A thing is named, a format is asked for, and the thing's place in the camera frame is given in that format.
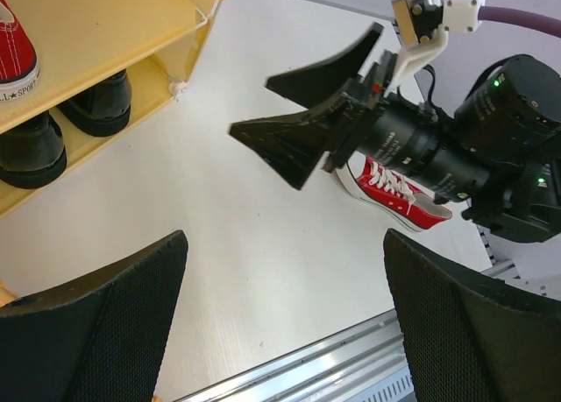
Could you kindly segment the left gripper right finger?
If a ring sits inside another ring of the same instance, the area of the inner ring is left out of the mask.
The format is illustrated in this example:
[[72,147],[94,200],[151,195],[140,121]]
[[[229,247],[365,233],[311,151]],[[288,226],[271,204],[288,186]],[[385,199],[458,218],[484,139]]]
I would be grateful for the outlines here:
[[419,401],[558,401],[560,303],[492,279],[395,229],[387,282]]

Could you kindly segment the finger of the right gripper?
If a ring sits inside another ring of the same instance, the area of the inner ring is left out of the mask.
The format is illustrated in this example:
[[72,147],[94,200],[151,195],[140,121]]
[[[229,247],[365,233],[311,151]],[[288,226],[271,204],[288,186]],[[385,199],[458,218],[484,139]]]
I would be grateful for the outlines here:
[[323,170],[331,173],[349,158],[342,153],[348,135],[345,112],[349,106],[316,106],[312,109],[232,123],[229,135],[251,149],[292,188],[300,190],[328,157]]
[[273,75],[265,87],[291,102],[310,109],[335,94],[354,78],[382,36],[384,26],[372,23],[365,33],[343,51],[306,67]]

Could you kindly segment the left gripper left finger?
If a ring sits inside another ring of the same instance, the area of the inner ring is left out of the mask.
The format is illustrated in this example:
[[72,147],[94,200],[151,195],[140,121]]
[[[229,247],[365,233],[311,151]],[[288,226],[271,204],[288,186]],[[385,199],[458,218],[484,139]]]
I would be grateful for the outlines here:
[[3,401],[150,401],[188,256],[177,230],[1,308]]

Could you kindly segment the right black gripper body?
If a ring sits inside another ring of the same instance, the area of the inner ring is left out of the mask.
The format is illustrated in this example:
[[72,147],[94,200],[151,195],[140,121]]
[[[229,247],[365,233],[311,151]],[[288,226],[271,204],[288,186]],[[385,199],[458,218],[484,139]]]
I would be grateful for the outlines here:
[[350,156],[370,134],[382,112],[384,94],[393,78],[397,54],[385,51],[363,81],[352,84],[344,92],[345,109],[337,120],[335,147],[330,151],[323,169],[332,173],[342,168]]

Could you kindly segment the yellow cabinet door panel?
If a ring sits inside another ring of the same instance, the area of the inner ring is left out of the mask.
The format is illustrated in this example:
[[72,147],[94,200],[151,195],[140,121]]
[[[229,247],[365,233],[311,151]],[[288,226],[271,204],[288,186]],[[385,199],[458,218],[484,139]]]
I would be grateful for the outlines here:
[[3,281],[0,281],[0,307],[4,307],[18,298],[16,294],[10,291]]

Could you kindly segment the red canvas sneaker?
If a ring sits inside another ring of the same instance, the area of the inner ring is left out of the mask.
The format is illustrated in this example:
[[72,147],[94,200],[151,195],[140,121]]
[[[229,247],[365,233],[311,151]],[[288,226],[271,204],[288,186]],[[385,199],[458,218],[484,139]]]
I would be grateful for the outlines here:
[[363,154],[353,154],[334,174],[352,197],[385,211],[413,232],[452,218],[448,208],[436,204],[421,188]]
[[5,0],[1,0],[1,103],[29,95],[40,73],[36,50],[24,27]]

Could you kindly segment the black loafer shoe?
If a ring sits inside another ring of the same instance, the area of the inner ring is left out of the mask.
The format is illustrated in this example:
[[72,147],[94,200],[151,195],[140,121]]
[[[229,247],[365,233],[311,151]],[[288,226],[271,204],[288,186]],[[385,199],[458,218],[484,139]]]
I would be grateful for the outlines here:
[[62,130],[49,111],[1,134],[1,181],[36,189],[55,181],[66,168]]
[[60,103],[57,108],[82,132],[106,138],[128,125],[131,97],[131,84],[126,70],[122,70]]

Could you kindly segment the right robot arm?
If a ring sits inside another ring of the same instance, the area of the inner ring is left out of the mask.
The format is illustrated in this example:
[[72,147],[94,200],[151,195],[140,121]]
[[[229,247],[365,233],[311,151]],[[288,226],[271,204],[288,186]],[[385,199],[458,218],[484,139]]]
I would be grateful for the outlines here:
[[321,167],[355,198],[422,231],[466,202],[463,219],[515,243],[560,232],[560,77],[535,58],[500,60],[453,115],[389,87],[394,53],[359,69],[383,33],[371,25],[327,60],[270,77],[302,112],[237,122],[230,134],[291,187]]

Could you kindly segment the yellow shoe cabinet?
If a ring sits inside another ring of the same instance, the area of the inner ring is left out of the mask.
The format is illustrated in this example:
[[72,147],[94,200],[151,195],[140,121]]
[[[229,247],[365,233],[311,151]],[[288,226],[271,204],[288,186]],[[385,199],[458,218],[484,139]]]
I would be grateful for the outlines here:
[[39,57],[39,81],[1,107],[9,130],[41,112],[61,127],[74,168],[107,141],[73,126],[60,104],[125,71],[131,125],[166,106],[187,86],[223,0],[5,0]]

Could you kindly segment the aluminium front rail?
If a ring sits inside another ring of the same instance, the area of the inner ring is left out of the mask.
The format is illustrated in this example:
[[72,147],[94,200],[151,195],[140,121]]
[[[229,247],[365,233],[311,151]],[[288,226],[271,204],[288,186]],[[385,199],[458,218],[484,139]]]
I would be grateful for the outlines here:
[[183,398],[184,401],[347,401],[408,369],[392,309]]

